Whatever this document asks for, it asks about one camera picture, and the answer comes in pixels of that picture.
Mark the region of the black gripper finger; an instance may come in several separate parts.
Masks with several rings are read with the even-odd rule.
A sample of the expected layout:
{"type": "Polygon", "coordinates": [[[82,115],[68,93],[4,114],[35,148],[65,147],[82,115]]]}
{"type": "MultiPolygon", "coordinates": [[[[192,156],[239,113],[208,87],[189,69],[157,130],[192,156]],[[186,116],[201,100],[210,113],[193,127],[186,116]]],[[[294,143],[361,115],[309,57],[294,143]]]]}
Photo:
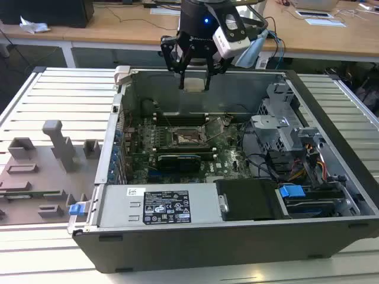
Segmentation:
{"type": "Polygon", "coordinates": [[[221,58],[219,62],[215,63],[213,57],[207,55],[205,60],[207,64],[205,90],[208,91],[210,88],[211,78],[218,74],[224,74],[230,67],[230,59],[221,58]]]}
{"type": "Polygon", "coordinates": [[[177,34],[175,37],[163,35],[160,39],[161,52],[167,69],[180,75],[179,89],[184,89],[185,71],[190,62],[188,39],[186,34],[177,34]],[[180,59],[178,59],[177,47],[184,48],[180,59]]]}

